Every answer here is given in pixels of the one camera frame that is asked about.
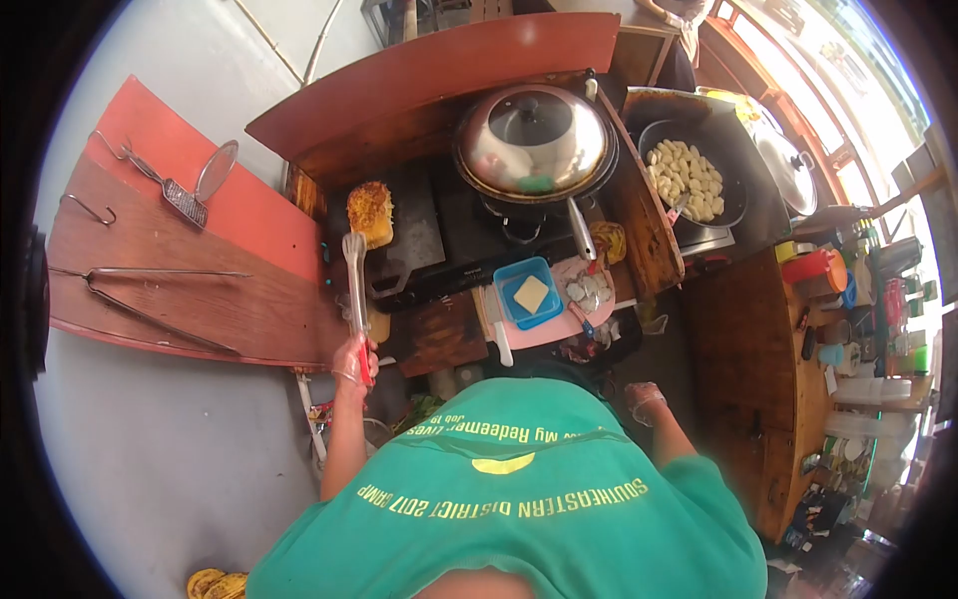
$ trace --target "metal hook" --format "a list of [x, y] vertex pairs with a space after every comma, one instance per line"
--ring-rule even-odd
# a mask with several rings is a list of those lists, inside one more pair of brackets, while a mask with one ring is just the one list
[[[94, 135], [99, 135], [99, 136], [100, 136], [100, 139], [102, 139], [103, 142], [106, 144], [106, 146], [109, 148], [110, 153], [113, 154], [113, 157], [114, 157], [114, 158], [116, 158], [117, 160], [123, 160], [124, 158], [126, 158], [126, 154], [125, 154], [125, 153], [124, 153], [124, 154], [118, 154], [118, 153], [113, 149], [113, 146], [110, 146], [110, 143], [109, 143], [108, 141], [106, 141], [106, 138], [103, 136], [102, 133], [100, 133], [100, 130], [99, 130], [99, 129], [94, 129], [92, 133], [90, 133], [89, 135], [86, 136], [86, 139], [90, 139], [90, 138], [93, 137]], [[128, 148], [127, 148], [126, 146], [124, 146], [123, 144], [120, 145], [120, 148], [121, 148], [124, 152], [127, 152], [127, 151], [132, 150], [132, 149], [128, 149]]]
[[102, 222], [102, 223], [105, 224], [106, 226], [110, 226], [111, 224], [113, 224], [114, 222], [117, 221], [117, 213], [113, 212], [113, 209], [110, 208], [109, 206], [104, 206], [104, 208], [106, 208], [106, 212], [110, 213], [110, 216], [113, 217], [113, 220], [106, 220], [106, 219], [104, 219], [103, 217], [101, 217], [100, 215], [98, 215], [97, 213], [93, 212], [93, 210], [91, 210], [89, 206], [87, 206], [86, 204], [84, 204], [83, 202], [81, 202], [80, 199], [79, 199], [78, 197], [74, 196], [73, 194], [63, 194], [62, 196], [60, 196], [60, 203], [63, 202], [63, 199], [64, 199], [65, 197], [69, 197], [70, 199], [72, 199], [73, 201], [75, 201], [77, 204], [79, 204], [79, 205], [83, 208], [83, 210], [85, 210], [86, 212], [90, 213], [90, 216], [91, 216], [91, 217], [93, 217], [94, 219], [96, 219], [96, 220]]

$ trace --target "woman's right hand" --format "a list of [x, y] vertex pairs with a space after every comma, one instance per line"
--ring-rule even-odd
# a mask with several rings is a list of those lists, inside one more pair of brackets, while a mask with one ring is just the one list
[[[355, 334], [336, 350], [332, 357], [332, 373], [336, 377], [336, 386], [350, 395], [366, 397], [367, 387], [362, 382], [362, 366], [359, 353], [365, 352], [367, 338], [364, 334]], [[379, 358], [373, 352], [374, 341], [369, 340], [369, 375], [375, 380], [379, 374]]]
[[633, 382], [626, 385], [626, 405], [635, 422], [655, 426], [662, 410], [669, 410], [665, 396], [654, 382]]

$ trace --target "concrete floor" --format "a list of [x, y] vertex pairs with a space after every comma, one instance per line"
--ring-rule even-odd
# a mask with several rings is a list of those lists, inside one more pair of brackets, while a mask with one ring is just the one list
[[[333, 1], [244, 4], [302, 74]], [[347, 3], [316, 76], [377, 50], [358, 4]], [[299, 84], [253, 26], [229, 0], [131, 2], [60, 115], [39, 181], [41, 232], [49, 234], [87, 135], [130, 74], [214, 142], [239, 140], [240, 163], [279, 185], [282, 159], [243, 128]], [[123, 256], [117, 265], [136, 266]], [[318, 403], [330, 398], [329, 378], [313, 387]], [[60, 491], [124, 597], [180, 599], [199, 567], [248, 570], [318, 499], [303, 409], [284, 369], [161, 356], [54, 330], [34, 392]]]
[[624, 389], [630, 382], [657, 384], [682, 430], [693, 445], [696, 442], [695, 373], [685, 340], [679, 293], [680, 290], [672, 288], [656, 297], [658, 313], [669, 315], [665, 334], [645, 335], [642, 346], [614, 369], [616, 397], [612, 406], [627, 424], [632, 438], [646, 452], [651, 451], [651, 428], [634, 422], [625, 410]]

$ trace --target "pot lid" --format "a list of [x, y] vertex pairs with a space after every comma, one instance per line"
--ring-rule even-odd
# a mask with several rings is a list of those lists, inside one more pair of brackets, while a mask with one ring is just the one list
[[815, 168], [811, 155], [800, 152], [784, 135], [770, 127], [756, 134], [755, 145], [792, 210], [805, 217], [813, 214], [818, 201], [811, 180], [811, 170]]
[[549, 85], [520, 85], [479, 103], [463, 121], [458, 157], [491, 191], [548, 196], [587, 181], [605, 156], [602, 119], [585, 100]]

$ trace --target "red tong handle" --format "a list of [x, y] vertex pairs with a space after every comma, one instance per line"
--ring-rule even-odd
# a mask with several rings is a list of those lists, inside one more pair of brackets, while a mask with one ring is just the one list
[[372, 387], [376, 382], [373, 380], [373, 377], [369, 374], [369, 339], [363, 341], [362, 345], [359, 346], [359, 377], [362, 379], [363, 384], [366, 386]]

